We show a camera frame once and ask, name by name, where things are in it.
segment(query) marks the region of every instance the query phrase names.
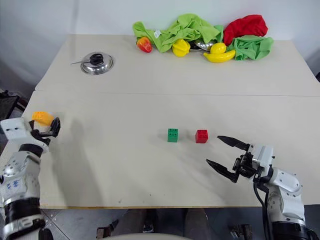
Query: white wall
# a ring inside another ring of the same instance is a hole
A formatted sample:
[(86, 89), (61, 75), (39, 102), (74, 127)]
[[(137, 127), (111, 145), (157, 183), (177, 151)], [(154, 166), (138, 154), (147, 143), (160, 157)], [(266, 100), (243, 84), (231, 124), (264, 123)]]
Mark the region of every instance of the white wall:
[(68, 33), (132, 35), (136, 21), (165, 29), (184, 13), (213, 25), (261, 14), (268, 36), (292, 39), (317, 73), (319, 10), (320, 0), (0, 0), (0, 87), (30, 96)]

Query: red cloth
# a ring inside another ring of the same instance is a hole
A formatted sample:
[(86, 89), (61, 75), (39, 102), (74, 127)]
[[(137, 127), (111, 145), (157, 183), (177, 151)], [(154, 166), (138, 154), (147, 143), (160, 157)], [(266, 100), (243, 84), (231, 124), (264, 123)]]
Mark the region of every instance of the red cloth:
[(268, 28), (261, 15), (248, 15), (231, 22), (223, 31), (223, 42), (229, 46), (233, 38), (244, 35), (256, 35), (263, 37)]

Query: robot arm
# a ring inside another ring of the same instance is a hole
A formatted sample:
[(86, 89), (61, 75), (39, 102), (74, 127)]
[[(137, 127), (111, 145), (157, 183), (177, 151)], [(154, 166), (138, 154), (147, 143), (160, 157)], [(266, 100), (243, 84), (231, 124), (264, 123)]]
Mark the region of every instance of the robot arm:
[(43, 229), (45, 220), (39, 208), (38, 176), (40, 157), (48, 151), (50, 143), (50, 139), (44, 137), (58, 135), (60, 120), (54, 119), (48, 132), (33, 129), (33, 122), (27, 122), (24, 118), (6, 119), (0, 124), (8, 140), (20, 145), (19, 151), (4, 165), (0, 176), (0, 193), (5, 211), (4, 239), (30, 234), (47, 236), (40, 239), (52, 239), (48, 237), (48, 230)]
[[(235, 160), (232, 168), (234, 172), (228, 171), (217, 162), (208, 159), (206, 161), (233, 183), (237, 182), (239, 175), (253, 181), (253, 190), (262, 205), (265, 238), (267, 240), (318, 239), (315, 233), (306, 227), (305, 208), (301, 198), (303, 186), (295, 173), (272, 167), (275, 158), (273, 148), (247, 144), (227, 136), (218, 138), (231, 147), (245, 151), (245, 154)], [(264, 201), (257, 189), (266, 193)]]

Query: red block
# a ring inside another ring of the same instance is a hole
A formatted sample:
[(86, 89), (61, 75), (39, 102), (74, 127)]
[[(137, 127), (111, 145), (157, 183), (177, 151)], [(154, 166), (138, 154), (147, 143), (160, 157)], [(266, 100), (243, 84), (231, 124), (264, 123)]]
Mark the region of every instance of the red block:
[(197, 144), (205, 144), (208, 140), (207, 130), (197, 130), (195, 134), (195, 142)]

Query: green block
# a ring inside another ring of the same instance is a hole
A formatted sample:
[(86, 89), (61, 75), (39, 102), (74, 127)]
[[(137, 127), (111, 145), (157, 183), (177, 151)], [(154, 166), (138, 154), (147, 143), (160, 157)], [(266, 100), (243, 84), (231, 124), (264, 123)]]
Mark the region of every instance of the green block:
[(178, 129), (168, 128), (168, 142), (169, 143), (178, 142)]

